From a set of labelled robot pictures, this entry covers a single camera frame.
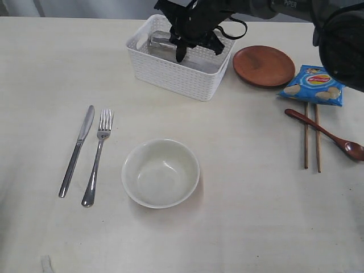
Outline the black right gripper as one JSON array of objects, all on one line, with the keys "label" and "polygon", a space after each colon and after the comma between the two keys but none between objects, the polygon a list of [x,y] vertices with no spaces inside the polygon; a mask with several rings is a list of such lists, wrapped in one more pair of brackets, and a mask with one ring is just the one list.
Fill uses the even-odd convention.
[{"label": "black right gripper", "polygon": [[177,46],[176,61],[182,62],[188,48],[197,46],[223,52],[214,29],[233,14],[230,1],[191,1],[182,6],[171,1],[158,0],[154,9],[161,11],[171,24],[170,42]]}]

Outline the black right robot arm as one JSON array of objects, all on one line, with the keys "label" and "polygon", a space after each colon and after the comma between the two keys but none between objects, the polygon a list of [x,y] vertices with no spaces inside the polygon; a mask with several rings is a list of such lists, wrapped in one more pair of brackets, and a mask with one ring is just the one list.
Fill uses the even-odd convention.
[{"label": "black right robot arm", "polygon": [[318,47],[323,67],[338,82],[363,91],[363,3],[340,6],[330,1],[190,1],[182,6],[157,1],[171,24],[170,42],[176,45],[176,61],[182,62],[187,48],[197,46],[222,54],[224,46],[214,33],[233,14],[272,19],[278,14],[311,22],[312,43]]}]

